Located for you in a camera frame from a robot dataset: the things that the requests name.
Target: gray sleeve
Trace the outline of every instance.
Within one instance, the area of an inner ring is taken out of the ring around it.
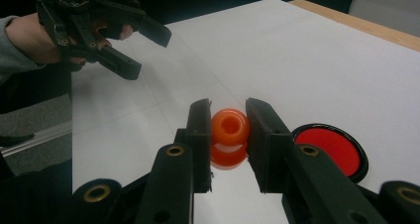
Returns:
[[[0,85],[5,82],[10,75],[17,72],[39,69],[32,60],[17,50],[7,38],[5,28],[7,24],[16,16],[0,18]]]

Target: red disc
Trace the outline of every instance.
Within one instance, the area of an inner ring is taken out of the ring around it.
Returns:
[[[323,128],[311,128],[299,133],[295,144],[309,144],[327,153],[346,176],[355,174],[361,166],[357,147],[345,136]]]

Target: human hand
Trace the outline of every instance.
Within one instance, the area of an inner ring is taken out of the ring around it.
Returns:
[[[99,30],[106,28],[106,22],[96,21],[92,24],[92,33],[98,43],[99,50],[111,43],[99,34]],[[38,14],[13,19],[6,27],[6,34],[13,46],[35,63],[56,63],[63,61],[59,50],[51,40],[44,26],[39,22]],[[130,25],[121,29],[120,40],[125,40],[133,34]],[[81,64],[85,61],[82,57],[73,57],[71,62]]]

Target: person's fingers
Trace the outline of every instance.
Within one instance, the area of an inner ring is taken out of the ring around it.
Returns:
[[[91,25],[92,32],[98,32],[101,29],[107,28],[108,24],[106,21],[103,20],[95,20]]]
[[[121,28],[120,40],[126,40],[133,34],[133,28],[130,25],[123,25]]]
[[[108,40],[106,40],[104,37],[102,37],[98,32],[95,32],[93,36],[95,37],[99,50],[101,50],[105,46],[112,47],[111,43]]]
[[[70,62],[76,63],[76,64],[85,64],[86,63],[86,58],[84,58],[84,57],[72,57],[70,59]]]

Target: orange object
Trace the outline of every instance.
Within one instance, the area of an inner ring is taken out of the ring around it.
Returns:
[[[213,141],[225,146],[241,145],[250,134],[250,122],[247,116],[233,108],[220,110],[213,116],[211,122]]]
[[[219,169],[237,167],[247,158],[250,122],[239,110],[228,108],[212,118],[211,163]]]

